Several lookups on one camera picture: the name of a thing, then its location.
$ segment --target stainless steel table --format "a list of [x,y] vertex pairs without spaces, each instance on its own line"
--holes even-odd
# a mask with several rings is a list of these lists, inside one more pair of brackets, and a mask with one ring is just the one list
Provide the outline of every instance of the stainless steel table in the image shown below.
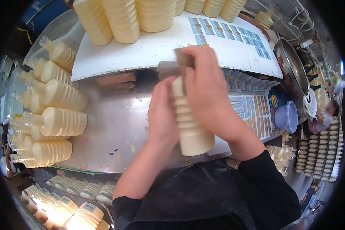
[[[147,112],[157,79],[145,77],[136,88],[110,90],[95,78],[79,81],[79,89],[88,94],[90,101],[83,112],[88,115],[86,130],[71,137],[73,154],[57,166],[92,172],[120,173],[130,165],[148,138]],[[275,128],[273,135],[263,142],[282,135]],[[216,144],[206,154],[185,157],[176,146],[166,168],[178,168],[219,159],[231,155],[228,144],[216,137]]]

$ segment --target paper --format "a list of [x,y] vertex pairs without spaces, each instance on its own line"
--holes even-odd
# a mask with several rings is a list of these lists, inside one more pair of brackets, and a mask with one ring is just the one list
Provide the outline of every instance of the paper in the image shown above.
[[271,136],[273,125],[267,96],[279,82],[260,80],[236,70],[223,72],[232,109],[261,140]]

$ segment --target right hand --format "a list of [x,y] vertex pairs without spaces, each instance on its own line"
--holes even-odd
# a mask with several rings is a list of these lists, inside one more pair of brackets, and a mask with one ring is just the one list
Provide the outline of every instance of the right hand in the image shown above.
[[182,52],[195,58],[195,69],[187,67],[185,76],[186,96],[194,115],[214,134],[229,140],[232,130],[228,130],[227,121],[235,116],[235,112],[213,49],[188,46]]

